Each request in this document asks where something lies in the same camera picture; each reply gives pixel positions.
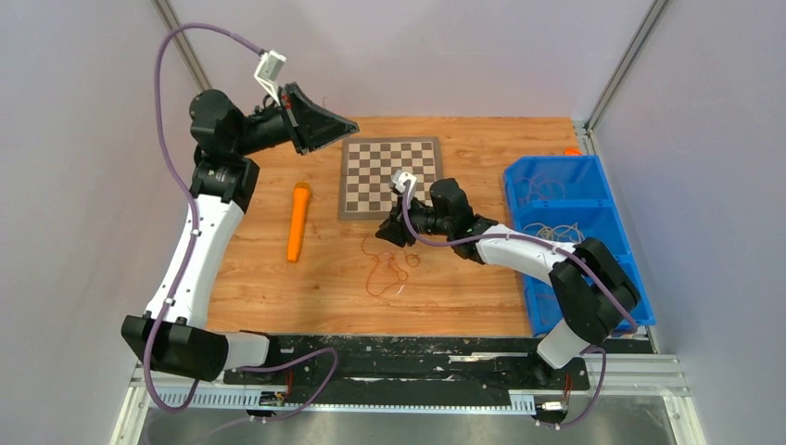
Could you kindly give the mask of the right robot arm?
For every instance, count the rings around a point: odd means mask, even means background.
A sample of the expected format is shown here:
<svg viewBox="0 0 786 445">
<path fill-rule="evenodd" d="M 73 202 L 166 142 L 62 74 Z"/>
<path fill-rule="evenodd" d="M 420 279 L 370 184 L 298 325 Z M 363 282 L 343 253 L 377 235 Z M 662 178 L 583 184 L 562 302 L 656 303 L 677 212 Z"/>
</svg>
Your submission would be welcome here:
<svg viewBox="0 0 786 445">
<path fill-rule="evenodd" d="M 430 201 L 416 198 L 417 178 L 399 170 L 390 180 L 397 202 L 376 237 L 404 248 L 417 242 L 451 248 L 460 258 L 501 266 L 548 284 L 562 318 L 529 362 L 535 383 L 552 387 L 577 355 L 599 347 L 632 317 L 641 295 L 609 248 L 588 237 L 567 243 L 517 232 L 474 212 L 453 178 L 434 182 Z"/>
</svg>

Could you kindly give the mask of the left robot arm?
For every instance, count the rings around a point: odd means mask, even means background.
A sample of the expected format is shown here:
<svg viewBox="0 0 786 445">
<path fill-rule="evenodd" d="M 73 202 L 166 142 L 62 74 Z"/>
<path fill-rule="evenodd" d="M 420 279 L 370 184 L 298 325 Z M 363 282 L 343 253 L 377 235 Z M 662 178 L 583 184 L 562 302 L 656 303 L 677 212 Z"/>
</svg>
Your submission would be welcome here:
<svg viewBox="0 0 786 445">
<path fill-rule="evenodd" d="M 283 143 L 299 155 L 360 130 L 357 122 L 311 101 L 296 83 L 279 99 L 244 114 L 222 91 L 206 90 L 189 107 L 196 140 L 187 188 L 187 215 L 171 264 L 140 315 L 128 315 L 120 335 L 151 370 L 200 381 L 247 366 L 261 384 L 278 380 L 284 360 L 262 334 L 206 330 L 209 300 L 225 250 L 247 213 L 260 174 L 251 154 Z"/>
</svg>

